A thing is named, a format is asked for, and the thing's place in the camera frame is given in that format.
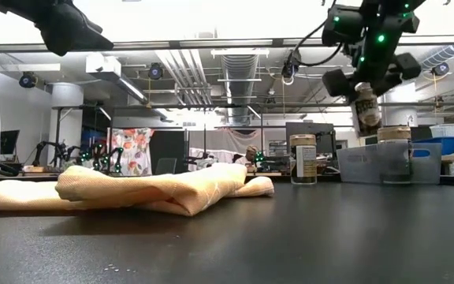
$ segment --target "folded cloth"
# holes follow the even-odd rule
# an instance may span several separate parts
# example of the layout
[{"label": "folded cloth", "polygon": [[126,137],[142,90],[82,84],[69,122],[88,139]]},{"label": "folded cloth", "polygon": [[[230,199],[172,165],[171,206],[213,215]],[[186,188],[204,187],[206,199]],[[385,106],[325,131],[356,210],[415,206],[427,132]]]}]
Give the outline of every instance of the folded cloth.
[{"label": "folded cloth", "polygon": [[270,179],[246,185],[246,167],[215,164],[185,174],[152,177],[108,177],[71,166],[57,182],[0,181],[0,210],[78,210],[140,207],[193,216],[222,197],[271,196]]}]

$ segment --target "table surface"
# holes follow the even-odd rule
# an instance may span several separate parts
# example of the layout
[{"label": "table surface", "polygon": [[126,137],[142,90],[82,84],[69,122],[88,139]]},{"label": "table surface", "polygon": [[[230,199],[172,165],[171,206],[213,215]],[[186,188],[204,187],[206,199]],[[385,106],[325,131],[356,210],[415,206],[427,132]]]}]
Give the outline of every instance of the table surface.
[{"label": "table surface", "polygon": [[452,186],[281,183],[194,218],[58,214],[0,214],[0,283],[454,283]]}]

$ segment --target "ceiling pipe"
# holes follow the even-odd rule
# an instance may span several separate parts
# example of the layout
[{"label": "ceiling pipe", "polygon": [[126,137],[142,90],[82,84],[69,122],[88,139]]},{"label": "ceiling pipe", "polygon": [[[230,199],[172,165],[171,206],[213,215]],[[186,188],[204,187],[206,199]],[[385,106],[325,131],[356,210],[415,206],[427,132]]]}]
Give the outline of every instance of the ceiling pipe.
[{"label": "ceiling pipe", "polygon": [[[197,71],[197,76],[198,78],[196,79],[198,82],[201,82],[203,85],[203,88],[209,87],[210,85],[208,84],[208,81],[206,80],[206,75],[204,74],[204,67],[203,67],[203,62],[201,61],[201,56],[199,55],[198,50],[190,50],[190,54],[192,56],[192,63],[195,66],[195,70]],[[205,92],[206,97],[210,103],[212,103],[211,100],[211,93],[210,92]]]},{"label": "ceiling pipe", "polygon": [[[180,68],[180,70],[177,72],[179,74],[181,74],[181,78],[185,82],[185,85],[190,88],[194,87],[194,82],[193,82],[192,78],[190,77],[190,74],[188,74],[187,66],[181,59],[180,51],[172,50],[172,51],[170,51],[170,54],[171,54],[171,57],[173,57],[173,60],[176,61],[176,63],[178,64],[178,67]],[[191,90],[191,93],[195,96],[195,99],[197,100],[197,102],[207,103],[205,101],[204,102],[202,101],[202,97],[198,91]]]},{"label": "ceiling pipe", "polygon": [[[162,51],[164,57],[166,58],[167,62],[171,66],[171,70],[173,70],[180,81],[179,87],[181,88],[186,88],[187,87],[187,81],[183,78],[180,72],[180,68],[178,67],[177,63],[174,61],[173,56],[168,50],[163,50]],[[188,98],[192,101],[194,104],[200,104],[200,100],[197,100],[197,97],[195,96],[194,92],[191,90],[185,91],[185,94],[188,95]]]},{"label": "ceiling pipe", "polygon": [[[175,72],[171,68],[171,65],[168,63],[168,61],[166,59],[166,56],[163,54],[163,51],[162,50],[156,50],[155,54],[158,56],[158,58],[160,59],[162,64],[165,66],[166,70],[169,72],[169,75],[171,75],[171,77],[174,79],[174,81],[176,82],[178,87],[183,88],[184,86],[181,84],[180,79],[178,79],[178,76],[175,74]],[[177,92],[175,92],[175,95],[180,100],[180,102],[182,104],[184,104],[183,101],[181,101],[180,95],[178,95]],[[194,103],[192,101],[192,98],[189,96],[189,94],[187,92],[185,92],[185,98],[187,99],[188,103]]]},{"label": "ceiling pipe", "polygon": [[[208,83],[207,82],[203,82],[201,80],[201,78],[199,77],[199,72],[197,71],[197,67],[195,66],[195,62],[194,62],[194,59],[192,59],[190,51],[189,50],[181,50],[181,53],[183,54],[183,57],[185,58],[185,61],[187,62],[188,66],[190,67],[190,70],[192,71],[192,75],[193,75],[193,77],[195,79],[195,82],[200,84],[200,87],[203,87],[203,88],[204,87],[209,87]],[[201,94],[203,95],[203,100],[206,103],[212,103],[211,96],[210,96],[210,93],[208,91],[202,90]]]}]

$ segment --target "small robot arm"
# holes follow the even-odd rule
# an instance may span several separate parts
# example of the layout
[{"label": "small robot arm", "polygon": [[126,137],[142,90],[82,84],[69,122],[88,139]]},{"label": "small robot arm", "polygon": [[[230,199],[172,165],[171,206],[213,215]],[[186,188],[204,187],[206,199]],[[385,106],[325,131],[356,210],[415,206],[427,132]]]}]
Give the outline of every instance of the small robot arm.
[{"label": "small robot arm", "polygon": [[69,162],[69,160],[71,160],[71,154],[73,153],[73,151],[75,151],[76,149],[80,150],[80,147],[78,146],[71,146],[68,148],[67,150],[67,153],[66,153],[66,157],[65,157],[65,161],[66,162]]},{"label": "small robot arm", "polygon": [[65,159],[66,157],[66,145],[64,143],[55,143],[55,142],[49,142],[49,141],[41,141],[36,145],[36,155],[35,155],[35,160],[32,161],[33,166],[39,166],[39,157],[41,156],[41,152],[43,149],[47,146],[54,146],[55,154],[54,158],[50,163],[53,163],[57,161],[57,159]]}]

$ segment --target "ceiling light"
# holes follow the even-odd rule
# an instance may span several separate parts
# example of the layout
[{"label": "ceiling light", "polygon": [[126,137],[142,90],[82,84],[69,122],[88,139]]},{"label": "ceiling light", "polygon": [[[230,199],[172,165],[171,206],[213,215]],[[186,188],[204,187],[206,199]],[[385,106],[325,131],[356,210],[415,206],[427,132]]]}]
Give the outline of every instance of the ceiling light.
[{"label": "ceiling light", "polygon": [[120,79],[120,81],[124,83],[124,85],[127,86],[127,88],[129,88],[129,90],[131,90],[135,95],[139,96],[140,99],[145,98],[145,96],[140,92],[140,90],[132,86],[132,84],[130,84],[128,81],[124,79]]},{"label": "ceiling light", "polygon": [[218,79],[217,82],[262,82],[262,79]]},{"label": "ceiling light", "polygon": [[108,120],[111,120],[111,116],[106,112],[106,110],[104,110],[102,107],[100,107],[99,110],[102,112],[102,114],[104,114],[104,116],[106,116],[106,118],[108,118]]},{"label": "ceiling light", "polygon": [[268,49],[229,48],[226,50],[212,50],[211,55],[265,55],[269,56]]},{"label": "ceiling light", "polygon": [[262,118],[260,117],[260,114],[257,114],[257,112],[253,109],[253,107],[248,106],[248,109],[249,109],[257,118],[262,119]]}]

